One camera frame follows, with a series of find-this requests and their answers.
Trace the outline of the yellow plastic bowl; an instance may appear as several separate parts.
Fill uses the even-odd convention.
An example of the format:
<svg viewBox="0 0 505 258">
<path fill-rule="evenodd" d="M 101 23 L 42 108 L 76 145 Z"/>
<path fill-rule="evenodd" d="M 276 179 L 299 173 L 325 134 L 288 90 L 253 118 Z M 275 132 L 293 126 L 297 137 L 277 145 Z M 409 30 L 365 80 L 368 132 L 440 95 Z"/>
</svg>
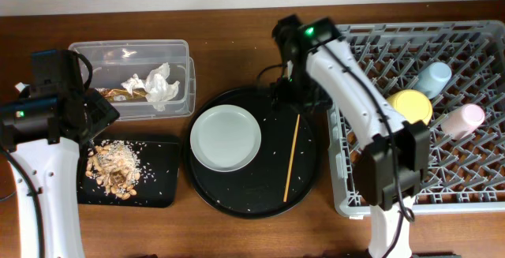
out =
<svg viewBox="0 0 505 258">
<path fill-rule="evenodd" d="M 387 98 L 389 104 L 395 108 L 406 120 L 413 124 L 422 121 L 428 125 L 433 113 L 432 103 L 425 94 L 413 89 L 396 92 Z"/>
</svg>

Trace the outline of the large white tissue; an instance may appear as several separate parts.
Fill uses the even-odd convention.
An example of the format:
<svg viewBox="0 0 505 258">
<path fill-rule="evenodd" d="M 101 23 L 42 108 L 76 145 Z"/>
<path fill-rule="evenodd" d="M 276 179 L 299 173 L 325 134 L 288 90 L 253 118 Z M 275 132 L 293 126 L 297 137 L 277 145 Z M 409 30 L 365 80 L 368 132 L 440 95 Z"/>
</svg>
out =
<svg viewBox="0 0 505 258">
<path fill-rule="evenodd" d="M 169 75 L 170 65 L 165 62 L 157 69 L 153 69 L 145 80 L 140 79 L 135 73 L 128 80 L 121 83 L 121 86 L 128 92 L 132 92 L 133 89 L 144 89 L 147 92 L 146 100 L 152 103 L 157 111 L 164 111 L 166 109 L 164 102 L 175 98 L 180 86 L 178 80 L 173 84 L 169 84 L 167 81 Z"/>
</svg>

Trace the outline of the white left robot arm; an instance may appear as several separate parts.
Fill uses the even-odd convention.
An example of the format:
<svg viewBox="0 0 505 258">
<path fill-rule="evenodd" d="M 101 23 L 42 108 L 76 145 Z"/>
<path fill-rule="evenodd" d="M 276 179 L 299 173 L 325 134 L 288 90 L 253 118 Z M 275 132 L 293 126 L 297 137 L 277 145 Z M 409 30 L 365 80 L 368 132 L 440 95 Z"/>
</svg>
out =
<svg viewBox="0 0 505 258">
<path fill-rule="evenodd" d="M 1 108 L 23 257 L 82 257 L 77 206 L 80 150 L 119 117 L 93 88 L 19 99 Z"/>
</svg>

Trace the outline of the pink plastic cup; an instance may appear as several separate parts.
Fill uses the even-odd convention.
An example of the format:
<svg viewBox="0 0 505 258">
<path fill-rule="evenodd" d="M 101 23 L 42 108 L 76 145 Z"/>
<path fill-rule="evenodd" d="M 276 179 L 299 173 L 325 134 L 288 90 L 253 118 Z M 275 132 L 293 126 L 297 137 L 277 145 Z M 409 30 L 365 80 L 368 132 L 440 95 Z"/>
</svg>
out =
<svg viewBox="0 0 505 258">
<path fill-rule="evenodd" d="M 485 120 L 485 112 L 476 104 L 465 104 L 447 115 L 440 125 L 442 131 L 454 140 L 473 133 Z"/>
</svg>

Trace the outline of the gold snack wrapper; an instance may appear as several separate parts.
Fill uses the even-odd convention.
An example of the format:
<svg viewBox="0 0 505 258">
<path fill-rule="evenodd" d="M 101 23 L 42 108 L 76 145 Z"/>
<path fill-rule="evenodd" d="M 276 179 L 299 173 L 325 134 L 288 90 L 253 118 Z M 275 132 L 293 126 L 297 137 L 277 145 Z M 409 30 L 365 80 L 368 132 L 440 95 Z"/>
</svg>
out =
<svg viewBox="0 0 505 258">
<path fill-rule="evenodd" d="M 133 89 L 132 92 L 120 88 L 97 88 L 96 91 L 111 103 L 137 101 L 145 99 L 147 95 L 147 92 L 142 88 Z"/>
</svg>

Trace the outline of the grey round plate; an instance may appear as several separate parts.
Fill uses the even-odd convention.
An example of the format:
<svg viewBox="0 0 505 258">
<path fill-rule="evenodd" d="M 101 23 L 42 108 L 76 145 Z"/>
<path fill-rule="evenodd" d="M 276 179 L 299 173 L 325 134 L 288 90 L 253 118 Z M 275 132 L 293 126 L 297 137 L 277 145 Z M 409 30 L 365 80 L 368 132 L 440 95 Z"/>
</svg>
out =
<svg viewBox="0 0 505 258">
<path fill-rule="evenodd" d="M 198 162 L 222 173 L 247 166 L 260 145 L 257 120 L 235 105 L 223 104 L 206 110 L 197 117 L 190 133 L 190 147 Z"/>
</svg>

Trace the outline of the blue plastic cup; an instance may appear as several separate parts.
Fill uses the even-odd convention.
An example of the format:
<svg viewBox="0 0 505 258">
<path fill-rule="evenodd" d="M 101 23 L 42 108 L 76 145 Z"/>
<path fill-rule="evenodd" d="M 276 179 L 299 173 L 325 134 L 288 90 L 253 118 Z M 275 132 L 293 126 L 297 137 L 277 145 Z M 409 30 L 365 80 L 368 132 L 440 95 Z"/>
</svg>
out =
<svg viewBox="0 0 505 258">
<path fill-rule="evenodd" d="M 418 81 L 413 89 L 423 93 L 428 99 L 434 99 L 452 78 L 452 71 L 446 63 L 433 62 L 417 76 Z"/>
</svg>

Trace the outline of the peanut and rice scraps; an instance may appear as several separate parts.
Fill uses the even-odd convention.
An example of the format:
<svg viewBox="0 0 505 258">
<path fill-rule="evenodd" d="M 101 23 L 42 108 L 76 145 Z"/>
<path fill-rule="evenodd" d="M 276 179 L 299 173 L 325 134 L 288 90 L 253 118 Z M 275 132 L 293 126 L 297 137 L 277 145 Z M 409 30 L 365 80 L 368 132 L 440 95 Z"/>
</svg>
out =
<svg viewBox="0 0 505 258">
<path fill-rule="evenodd" d="M 106 196 L 128 200 L 137 196 L 140 187 L 157 182 L 154 165 L 141 159 L 148 143 L 132 140 L 90 141 L 86 159 L 85 176 Z"/>
</svg>

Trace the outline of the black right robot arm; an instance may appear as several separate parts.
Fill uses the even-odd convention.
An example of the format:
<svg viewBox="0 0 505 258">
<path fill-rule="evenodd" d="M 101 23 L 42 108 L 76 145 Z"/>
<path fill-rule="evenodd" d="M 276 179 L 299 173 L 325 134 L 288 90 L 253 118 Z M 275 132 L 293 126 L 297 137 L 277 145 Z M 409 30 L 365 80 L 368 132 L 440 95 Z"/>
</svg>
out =
<svg viewBox="0 0 505 258">
<path fill-rule="evenodd" d="M 412 207 L 428 172 L 427 125 L 409 123 L 388 103 L 331 19 L 303 24 L 291 15 L 277 22 L 271 36 L 284 72 L 271 85 L 272 102 L 304 112 L 334 105 L 360 145 L 353 181 L 370 206 L 368 256 L 411 257 Z"/>
</svg>

